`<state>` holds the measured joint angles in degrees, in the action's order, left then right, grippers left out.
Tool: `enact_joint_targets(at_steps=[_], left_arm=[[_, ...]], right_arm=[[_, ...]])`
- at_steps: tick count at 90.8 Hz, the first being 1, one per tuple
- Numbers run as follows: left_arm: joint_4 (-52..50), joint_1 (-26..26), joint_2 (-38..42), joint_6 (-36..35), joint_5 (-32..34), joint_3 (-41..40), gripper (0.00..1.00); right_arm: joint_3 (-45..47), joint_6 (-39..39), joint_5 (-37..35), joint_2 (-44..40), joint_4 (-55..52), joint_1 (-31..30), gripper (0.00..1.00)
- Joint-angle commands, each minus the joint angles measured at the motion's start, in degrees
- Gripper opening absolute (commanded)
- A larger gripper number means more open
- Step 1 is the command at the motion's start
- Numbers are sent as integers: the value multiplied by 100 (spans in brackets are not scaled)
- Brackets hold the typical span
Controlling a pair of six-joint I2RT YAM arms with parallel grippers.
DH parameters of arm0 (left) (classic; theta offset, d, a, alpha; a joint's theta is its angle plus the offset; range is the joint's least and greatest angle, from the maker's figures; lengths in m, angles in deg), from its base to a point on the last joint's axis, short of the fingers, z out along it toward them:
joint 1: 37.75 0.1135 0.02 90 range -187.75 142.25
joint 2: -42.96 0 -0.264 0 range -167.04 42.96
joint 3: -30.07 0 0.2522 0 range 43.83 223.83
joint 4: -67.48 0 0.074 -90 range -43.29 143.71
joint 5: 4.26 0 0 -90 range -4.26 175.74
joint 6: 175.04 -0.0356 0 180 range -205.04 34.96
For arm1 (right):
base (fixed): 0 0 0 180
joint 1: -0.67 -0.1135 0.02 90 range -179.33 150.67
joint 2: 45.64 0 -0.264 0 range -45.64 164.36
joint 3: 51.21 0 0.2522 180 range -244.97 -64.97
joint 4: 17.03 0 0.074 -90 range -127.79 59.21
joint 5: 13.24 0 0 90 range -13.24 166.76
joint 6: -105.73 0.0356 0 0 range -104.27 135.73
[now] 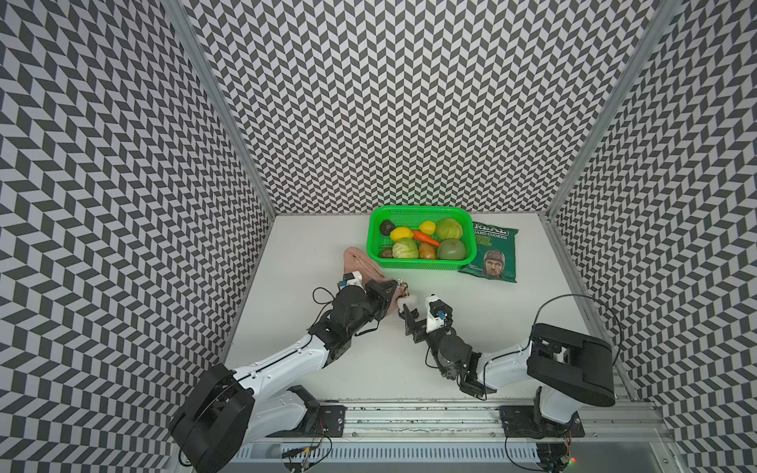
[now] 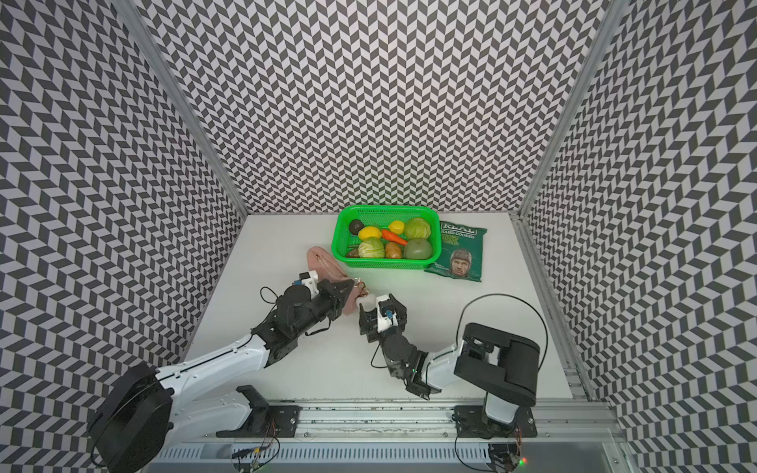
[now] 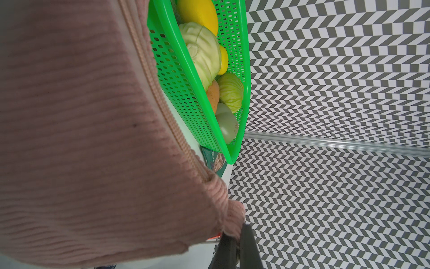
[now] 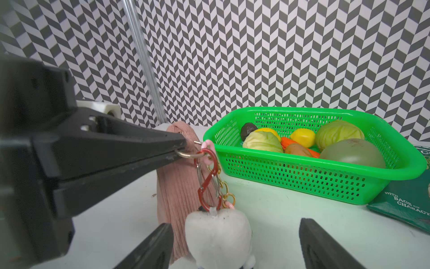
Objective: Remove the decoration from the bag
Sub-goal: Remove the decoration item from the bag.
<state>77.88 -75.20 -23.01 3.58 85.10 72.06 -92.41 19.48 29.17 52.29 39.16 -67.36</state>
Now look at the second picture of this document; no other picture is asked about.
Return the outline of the pink corduroy pouch bag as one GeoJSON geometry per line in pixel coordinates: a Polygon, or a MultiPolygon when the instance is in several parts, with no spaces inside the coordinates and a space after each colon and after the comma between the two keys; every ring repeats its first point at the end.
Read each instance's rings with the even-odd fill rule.
{"type": "Polygon", "coordinates": [[[307,264],[309,270],[317,272],[317,275],[321,280],[325,279],[332,283],[352,280],[355,285],[347,299],[343,313],[345,315],[354,315],[354,313],[358,313],[358,299],[369,293],[364,282],[358,278],[349,276],[332,254],[321,246],[313,246],[308,250],[307,264]]]}

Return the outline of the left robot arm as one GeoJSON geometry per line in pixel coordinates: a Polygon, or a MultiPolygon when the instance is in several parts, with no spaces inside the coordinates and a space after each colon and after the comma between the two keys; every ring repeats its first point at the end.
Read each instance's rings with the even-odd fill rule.
{"type": "Polygon", "coordinates": [[[240,340],[173,366],[142,362],[129,368],[88,418],[92,463],[110,472],[137,472],[166,447],[240,429],[267,404],[254,387],[205,395],[282,361],[317,324],[342,315],[354,286],[351,278],[331,282],[315,271],[304,273],[240,340]]]}

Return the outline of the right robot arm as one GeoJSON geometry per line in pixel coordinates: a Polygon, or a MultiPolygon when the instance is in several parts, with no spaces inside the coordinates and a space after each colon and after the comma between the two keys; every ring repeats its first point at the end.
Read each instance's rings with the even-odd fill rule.
{"type": "Polygon", "coordinates": [[[360,333],[378,345],[384,368],[405,389],[422,399],[456,382],[485,393],[482,423],[516,427],[518,414],[536,402],[542,356],[540,346],[520,335],[480,323],[457,325],[455,342],[440,352],[426,352],[404,335],[407,309],[392,295],[357,300],[360,333]]]}

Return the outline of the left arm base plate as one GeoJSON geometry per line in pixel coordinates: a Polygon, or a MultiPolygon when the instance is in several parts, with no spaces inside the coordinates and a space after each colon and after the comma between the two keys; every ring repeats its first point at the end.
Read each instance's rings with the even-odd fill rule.
{"type": "Polygon", "coordinates": [[[299,405],[270,404],[251,384],[238,386],[236,393],[246,398],[250,414],[238,429],[217,432],[217,438],[291,439],[295,437],[302,411],[299,405]]]}

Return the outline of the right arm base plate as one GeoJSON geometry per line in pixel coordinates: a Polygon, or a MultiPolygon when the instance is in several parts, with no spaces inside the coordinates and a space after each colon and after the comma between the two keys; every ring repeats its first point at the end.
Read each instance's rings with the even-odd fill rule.
{"type": "Polygon", "coordinates": [[[519,407],[512,424],[489,418],[482,405],[457,405],[451,419],[462,439],[531,439],[538,436],[530,408],[519,407]]]}

